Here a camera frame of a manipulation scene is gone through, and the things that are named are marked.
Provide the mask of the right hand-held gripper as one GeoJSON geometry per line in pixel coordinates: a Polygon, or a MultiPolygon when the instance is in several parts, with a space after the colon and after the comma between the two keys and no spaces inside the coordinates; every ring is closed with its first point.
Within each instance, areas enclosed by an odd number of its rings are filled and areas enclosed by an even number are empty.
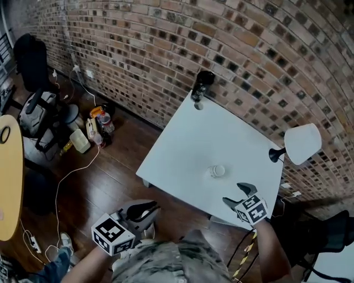
{"type": "Polygon", "coordinates": [[[242,190],[248,199],[238,202],[228,198],[223,197],[223,202],[235,213],[241,221],[246,222],[250,225],[257,224],[261,220],[268,217],[268,208],[265,200],[258,194],[257,188],[253,184],[246,182],[239,182],[237,186],[242,190]]]}

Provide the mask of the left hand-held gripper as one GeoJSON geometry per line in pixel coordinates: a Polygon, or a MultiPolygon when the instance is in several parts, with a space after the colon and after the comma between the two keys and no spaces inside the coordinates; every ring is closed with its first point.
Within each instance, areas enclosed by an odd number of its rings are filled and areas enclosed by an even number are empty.
{"type": "Polygon", "coordinates": [[[154,223],[160,212],[156,201],[136,203],[101,216],[91,227],[92,240],[109,256],[134,248],[142,232],[154,223]]]}

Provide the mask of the small translucent cup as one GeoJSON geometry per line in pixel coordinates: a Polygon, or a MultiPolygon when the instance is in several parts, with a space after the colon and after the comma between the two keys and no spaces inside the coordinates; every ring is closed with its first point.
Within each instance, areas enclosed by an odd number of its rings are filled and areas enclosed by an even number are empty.
{"type": "Polygon", "coordinates": [[[212,165],[207,169],[209,175],[213,178],[221,178],[225,175],[225,167],[223,165],[212,165]]]}

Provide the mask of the person's right forearm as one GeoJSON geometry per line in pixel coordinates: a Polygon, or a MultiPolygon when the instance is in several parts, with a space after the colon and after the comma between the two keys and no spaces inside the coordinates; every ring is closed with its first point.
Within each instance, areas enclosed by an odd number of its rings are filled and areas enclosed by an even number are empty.
{"type": "Polygon", "coordinates": [[[263,219],[254,227],[262,283],[294,283],[290,262],[271,224],[263,219]]]}

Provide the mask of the person's camouflage shirt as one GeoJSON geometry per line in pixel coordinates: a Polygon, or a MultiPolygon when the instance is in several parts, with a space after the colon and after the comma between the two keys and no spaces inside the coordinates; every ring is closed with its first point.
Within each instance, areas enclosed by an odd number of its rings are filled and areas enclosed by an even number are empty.
{"type": "Polygon", "coordinates": [[[178,242],[143,240],[112,265],[111,283],[233,283],[200,230],[178,242]]]}

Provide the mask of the white square table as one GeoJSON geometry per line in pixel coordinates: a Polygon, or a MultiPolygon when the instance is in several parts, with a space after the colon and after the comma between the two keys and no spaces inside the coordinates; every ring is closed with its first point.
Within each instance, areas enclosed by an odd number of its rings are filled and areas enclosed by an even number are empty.
{"type": "Polygon", "coordinates": [[[250,229],[222,198],[240,200],[237,183],[246,182],[255,185],[272,211],[283,171],[283,163],[273,163],[268,155],[276,145],[208,98],[201,104],[197,110],[190,97],[184,99],[137,176],[223,222],[250,229]],[[211,177],[207,169],[212,165],[223,165],[225,175],[211,177]]]}

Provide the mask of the white lamp with black base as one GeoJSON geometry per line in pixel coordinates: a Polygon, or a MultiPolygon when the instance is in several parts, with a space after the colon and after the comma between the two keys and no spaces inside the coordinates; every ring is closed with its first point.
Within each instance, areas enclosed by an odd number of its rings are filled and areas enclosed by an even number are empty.
{"type": "Polygon", "coordinates": [[[317,126],[313,123],[288,129],[284,134],[284,148],[269,150],[269,158],[276,163],[287,154],[295,165],[301,165],[316,154],[322,146],[322,139],[317,126]]]}

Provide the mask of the dark bottle with red label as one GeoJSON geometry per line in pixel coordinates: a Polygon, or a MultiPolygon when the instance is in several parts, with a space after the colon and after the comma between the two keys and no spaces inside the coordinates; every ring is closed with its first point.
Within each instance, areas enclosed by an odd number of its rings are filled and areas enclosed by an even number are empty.
{"type": "Polygon", "coordinates": [[[93,137],[93,141],[95,142],[96,145],[98,145],[101,148],[104,148],[112,144],[111,136],[106,132],[103,133],[96,132],[93,137]]]}

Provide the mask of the white plastic container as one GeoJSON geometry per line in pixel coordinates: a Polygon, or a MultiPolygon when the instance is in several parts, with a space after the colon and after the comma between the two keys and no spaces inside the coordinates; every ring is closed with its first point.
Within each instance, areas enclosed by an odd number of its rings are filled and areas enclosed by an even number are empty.
{"type": "Polygon", "coordinates": [[[81,129],[75,130],[69,138],[72,145],[81,154],[87,152],[91,147],[89,140],[85,137],[81,129]]]}

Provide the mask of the clear water bottle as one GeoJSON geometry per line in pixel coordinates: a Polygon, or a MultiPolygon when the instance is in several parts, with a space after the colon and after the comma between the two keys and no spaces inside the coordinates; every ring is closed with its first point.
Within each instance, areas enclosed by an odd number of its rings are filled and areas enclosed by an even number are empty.
{"type": "Polygon", "coordinates": [[[98,121],[104,132],[108,134],[112,134],[114,132],[114,125],[111,116],[107,112],[101,111],[98,115],[98,121]]]}

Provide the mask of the beige carton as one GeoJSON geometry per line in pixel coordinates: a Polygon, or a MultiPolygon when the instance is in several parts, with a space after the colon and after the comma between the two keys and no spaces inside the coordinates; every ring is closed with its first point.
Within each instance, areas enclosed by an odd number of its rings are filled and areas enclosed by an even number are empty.
{"type": "Polygon", "coordinates": [[[90,141],[93,141],[95,134],[98,132],[96,119],[95,118],[87,119],[85,126],[86,126],[86,132],[87,132],[88,139],[90,141]]]}

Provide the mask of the white power strip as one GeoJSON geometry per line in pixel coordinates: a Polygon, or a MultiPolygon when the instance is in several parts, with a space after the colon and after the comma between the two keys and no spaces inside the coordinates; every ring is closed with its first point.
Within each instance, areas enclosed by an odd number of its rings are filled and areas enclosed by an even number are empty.
{"type": "Polygon", "coordinates": [[[41,254],[41,248],[35,238],[35,236],[30,236],[29,237],[29,242],[30,242],[30,245],[31,247],[33,248],[33,250],[38,253],[38,254],[41,254]]]}

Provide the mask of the orange packet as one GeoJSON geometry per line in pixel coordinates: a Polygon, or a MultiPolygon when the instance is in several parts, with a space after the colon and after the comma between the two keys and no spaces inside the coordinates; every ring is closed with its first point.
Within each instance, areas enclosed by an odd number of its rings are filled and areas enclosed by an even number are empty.
{"type": "Polygon", "coordinates": [[[99,115],[101,115],[103,112],[107,113],[104,106],[97,106],[90,111],[89,115],[90,115],[90,118],[96,118],[99,115]]]}

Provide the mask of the round grey bin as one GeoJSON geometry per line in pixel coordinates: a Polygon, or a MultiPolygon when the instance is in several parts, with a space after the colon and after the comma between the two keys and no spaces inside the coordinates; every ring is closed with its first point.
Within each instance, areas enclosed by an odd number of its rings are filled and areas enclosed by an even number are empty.
{"type": "Polygon", "coordinates": [[[67,106],[64,114],[64,123],[72,132],[84,127],[84,120],[76,104],[67,106]]]}

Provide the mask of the round wooden table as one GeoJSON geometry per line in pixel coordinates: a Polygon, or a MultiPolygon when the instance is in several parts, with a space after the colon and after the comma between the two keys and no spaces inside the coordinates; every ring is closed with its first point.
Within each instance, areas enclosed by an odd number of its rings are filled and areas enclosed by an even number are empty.
{"type": "Polygon", "coordinates": [[[15,234],[23,203],[23,137],[12,115],[0,116],[0,241],[15,234]]]}

